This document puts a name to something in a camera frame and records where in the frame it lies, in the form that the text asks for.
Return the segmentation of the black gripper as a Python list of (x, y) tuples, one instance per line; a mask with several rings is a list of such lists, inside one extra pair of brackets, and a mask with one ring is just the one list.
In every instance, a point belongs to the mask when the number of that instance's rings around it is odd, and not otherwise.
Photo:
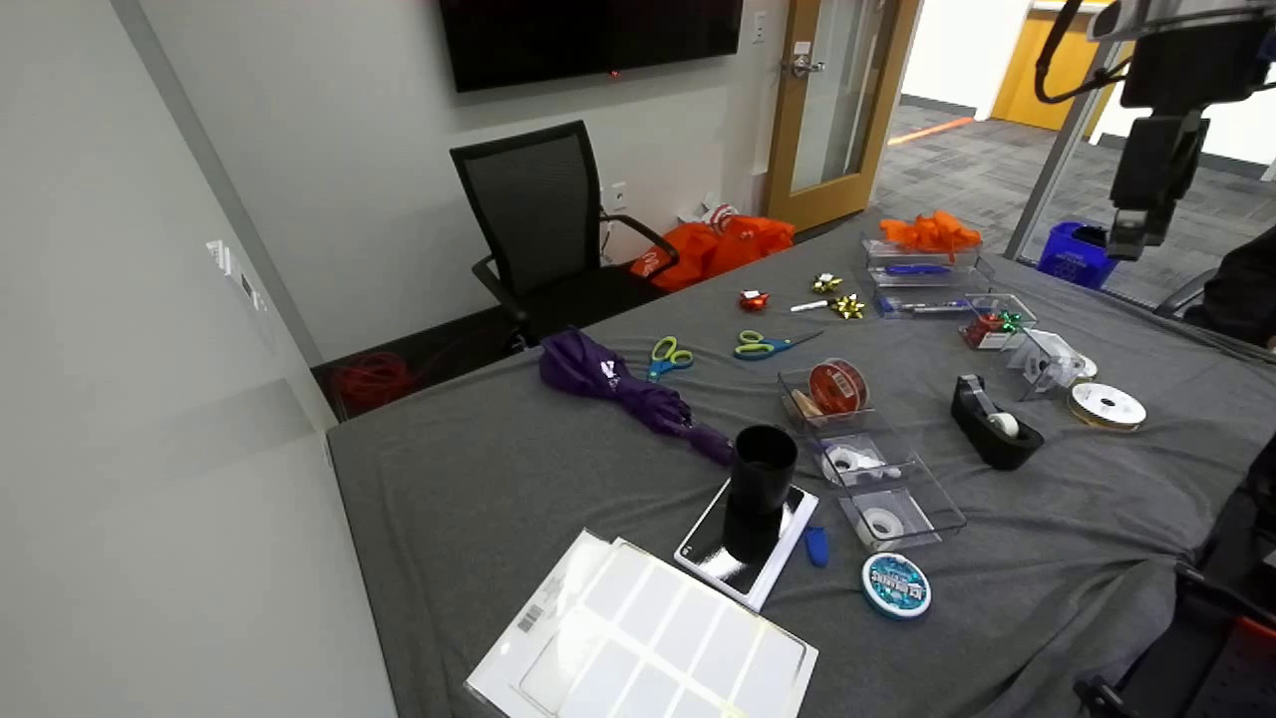
[(1198, 111), (1152, 111), (1131, 122), (1107, 192), (1107, 250), (1117, 259), (1136, 259), (1143, 248), (1164, 243), (1172, 212), (1194, 175), (1202, 134), (1208, 118)]

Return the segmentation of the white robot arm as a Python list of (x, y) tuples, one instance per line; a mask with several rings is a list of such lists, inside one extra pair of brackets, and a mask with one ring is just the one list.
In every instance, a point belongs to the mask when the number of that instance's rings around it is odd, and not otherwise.
[(1032, 94), (1063, 105), (1072, 94), (1123, 85), (1121, 105), (1139, 109), (1107, 186), (1113, 224), (1105, 248), (1136, 259), (1159, 248), (1176, 202), (1190, 186), (1208, 109), (1238, 105), (1267, 87), (1276, 0), (1113, 0), (1095, 18), (1095, 41), (1131, 42), (1117, 66), (1088, 73), (1075, 87), (1054, 91), (1050, 73), (1079, 0), (1063, 0), (1032, 62)]

